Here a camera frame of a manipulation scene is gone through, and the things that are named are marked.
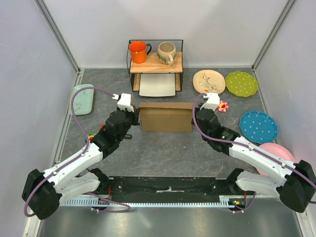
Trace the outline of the brown cardboard box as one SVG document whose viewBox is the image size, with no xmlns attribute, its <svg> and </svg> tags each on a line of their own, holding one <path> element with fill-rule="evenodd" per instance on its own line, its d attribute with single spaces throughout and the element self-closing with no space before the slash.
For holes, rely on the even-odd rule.
<svg viewBox="0 0 316 237">
<path fill-rule="evenodd" d="M 139 108 L 144 132 L 192 132 L 192 102 L 142 102 Z"/>
</svg>

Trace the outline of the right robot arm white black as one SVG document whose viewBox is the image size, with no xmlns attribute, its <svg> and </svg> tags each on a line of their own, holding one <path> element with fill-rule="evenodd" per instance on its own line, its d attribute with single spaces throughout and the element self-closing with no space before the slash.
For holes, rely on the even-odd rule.
<svg viewBox="0 0 316 237">
<path fill-rule="evenodd" d="M 235 169 L 226 182 L 227 191 L 238 194 L 252 191 L 279 198 L 288 208 L 303 213 L 316 193 L 316 175 L 312 166 L 301 160 L 291 162 L 249 142 L 237 132 L 222 126 L 212 109 L 194 108 L 193 123 L 202 139 L 214 150 L 240 159 L 265 175 Z"/>
</svg>

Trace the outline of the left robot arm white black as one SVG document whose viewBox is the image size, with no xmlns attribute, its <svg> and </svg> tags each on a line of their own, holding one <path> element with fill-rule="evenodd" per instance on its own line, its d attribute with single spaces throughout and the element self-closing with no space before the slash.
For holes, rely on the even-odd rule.
<svg viewBox="0 0 316 237">
<path fill-rule="evenodd" d="M 108 177 L 102 171 L 90 171 L 78 177 L 89 166 L 111 155 L 132 126 L 139 125 L 139 109 L 117 109 L 86 145 L 71 157 L 45 171 L 32 170 L 22 192 L 24 215 L 44 220 L 65 201 L 78 195 L 108 190 Z"/>
</svg>

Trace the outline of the pink black highlighter marker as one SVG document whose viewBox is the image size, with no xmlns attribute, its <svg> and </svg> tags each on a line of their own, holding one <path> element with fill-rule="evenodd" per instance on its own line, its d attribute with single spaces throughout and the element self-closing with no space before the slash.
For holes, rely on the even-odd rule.
<svg viewBox="0 0 316 237">
<path fill-rule="evenodd" d="M 124 136 L 124 139 L 132 139 L 132 135 L 126 134 L 126 135 Z"/>
</svg>

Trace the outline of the white square plate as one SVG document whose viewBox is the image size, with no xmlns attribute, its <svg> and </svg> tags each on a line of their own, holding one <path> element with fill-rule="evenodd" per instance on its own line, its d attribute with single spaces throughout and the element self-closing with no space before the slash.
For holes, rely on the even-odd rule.
<svg viewBox="0 0 316 237">
<path fill-rule="evenodd" d="M 171 97 L 176 95 L 174 74 L 142 74 L 139 95 L 144 97 Z"/>
</svg>

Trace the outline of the rainbow flower toy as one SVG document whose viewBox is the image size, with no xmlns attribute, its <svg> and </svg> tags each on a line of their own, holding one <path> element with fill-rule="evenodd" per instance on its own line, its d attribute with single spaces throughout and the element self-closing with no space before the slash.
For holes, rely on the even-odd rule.
<svg viewBox="0 0 316 237">
<path fill-rule="evenodd" d="M 94 132 L 88 133 L 88 139 L 86 140 L 86 142 L 90 142 L 95 135 L 96 135 L 96 133 L 94 133 Z"/>
</svg>

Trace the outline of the mint green divided tray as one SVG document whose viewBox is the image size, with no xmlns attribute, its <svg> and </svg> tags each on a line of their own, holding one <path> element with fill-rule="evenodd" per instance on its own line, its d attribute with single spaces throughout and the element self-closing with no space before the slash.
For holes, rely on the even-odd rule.
<svg viewBox="0 0 316 237">
<path fill-rule="evenodd" d="M 73 88 L 71 99 L 73 95 L 80 89 L 86 88 L 86 87 L 94 87 L 92 84 L 81 84 L 77 85 Z M 92 111 L 92 104 L 93 104 L 93 96 L 94 96 L 94 90 L 93 89 L 87 89 L 83 90 L 80 93 L 77 94 L 77 96 L 74 99 L 73 107 L 76 116 L 80 115 L 87 115 Z M 72 115 L 71 105 L 69 105 L 69 114 Z"/>
</svg>

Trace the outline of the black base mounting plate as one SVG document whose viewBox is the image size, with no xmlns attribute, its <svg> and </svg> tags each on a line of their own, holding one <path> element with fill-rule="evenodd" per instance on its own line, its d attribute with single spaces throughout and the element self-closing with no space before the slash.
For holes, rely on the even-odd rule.
<svg viewBox="0 0 316 237">
<path fill-rule="evenodd" d="M 215 177 L 145 177 L 145 176 L 113 176 L 100 184 L 95 194 L 126 195 L 136 192 L 162 193 L 176 191 L 180 193 L 201 193 L 212 196 L 243 196 L 241 190 L 227 178 Z"/>
</svg>

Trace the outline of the orange enamel mug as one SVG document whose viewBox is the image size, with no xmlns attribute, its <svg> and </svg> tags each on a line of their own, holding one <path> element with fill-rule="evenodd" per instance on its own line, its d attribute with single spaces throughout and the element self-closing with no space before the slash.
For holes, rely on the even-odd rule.
<svg viewBox="0 0 316 237">
<path fill-rule="evenodd" d="M 152 46 L 142 41 L 134 41 L 129 45 L 131 60 L 136 64 L 144 63 L 151 50 Z"/>
</svg>

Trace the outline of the beige ceramic mug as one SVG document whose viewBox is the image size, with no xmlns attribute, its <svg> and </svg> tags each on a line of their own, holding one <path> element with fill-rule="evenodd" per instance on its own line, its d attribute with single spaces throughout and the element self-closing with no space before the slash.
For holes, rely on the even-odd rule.
<svg viewBox="0 0 316 237">
<path fill-rule="evenodd" d="M 158 55 L 159 60 L 162 63 L 167 64 L 169 66 L 174 65 L 174 59 L 176 57 L 176 53 L 177 53 L 176 47 L 171 42 L 162 42 L 158 46 L 157 55 Z"/>
</svg>

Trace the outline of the beige floral plate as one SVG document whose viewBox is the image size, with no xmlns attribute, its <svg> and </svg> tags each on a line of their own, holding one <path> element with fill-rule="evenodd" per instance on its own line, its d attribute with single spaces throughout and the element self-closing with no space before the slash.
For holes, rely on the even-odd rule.
<svg viewBox="0 0 316 237">
<path fill-rule="evenodd" d="M 226 88 L 224 77 L 214 70 L 201 70 L 195 73 L 193 86 L 198 93 L 221 94 Z"/>
</svg>

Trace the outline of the pink flower toy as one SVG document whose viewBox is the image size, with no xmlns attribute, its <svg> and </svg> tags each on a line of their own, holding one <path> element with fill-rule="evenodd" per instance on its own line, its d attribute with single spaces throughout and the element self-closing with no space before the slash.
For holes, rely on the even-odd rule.
<svg viewBox="0 0 316 237">
<path fill-rule="evenodd" d="M 219 105 L 217 106 L 217 110 L 225 113 L 229 109 L 229 105 L 225 101 L 220 101 Z"/>
</svg>

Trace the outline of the green dotted plate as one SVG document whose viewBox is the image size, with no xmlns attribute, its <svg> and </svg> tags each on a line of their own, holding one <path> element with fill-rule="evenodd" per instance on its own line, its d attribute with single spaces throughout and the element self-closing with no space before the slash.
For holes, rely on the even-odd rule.
<svg viewBox="0 0 316 237">
<path fill-rule="evenodd" d="M 258 90 L 257 80 L 246 72 L 232 72 L 225 78 L 226 88 L 237 97 L 250 97 Z"/>
</svg>

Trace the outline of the blue dotted plate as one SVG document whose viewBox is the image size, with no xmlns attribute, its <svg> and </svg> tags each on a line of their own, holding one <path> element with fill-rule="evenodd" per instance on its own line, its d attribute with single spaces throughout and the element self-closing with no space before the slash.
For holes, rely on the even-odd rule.
<svg viewBox="0 0 316 237">
<path fill-rule="evenodd" d="M 278 126 L 268 114 L 259 111 L 245 113 L 239 122 L 244 137 L 258 144 L 271 143 L 278 136 Z"/>
</svg>

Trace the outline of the pink plate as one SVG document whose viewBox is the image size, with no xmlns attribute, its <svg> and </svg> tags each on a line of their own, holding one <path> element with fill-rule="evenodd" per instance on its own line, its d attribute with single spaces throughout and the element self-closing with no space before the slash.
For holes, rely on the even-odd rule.
<svg viewBox="0 0 316 237">
<path fill-rule="evenodd" d="M 263 149 L 263 150 L 265 150 L 265 151 L 267 151 L 275 156 L 278 156 L 280 158 L 296 162 L 292 153 L 288 149 L 286 149 L 285 147 L 283 147 L 279 144 L 264 143 L 264 144 L 261 144 L 259 146 L 259 148 L 261 148 L 261 149 Z"/>
</svg>

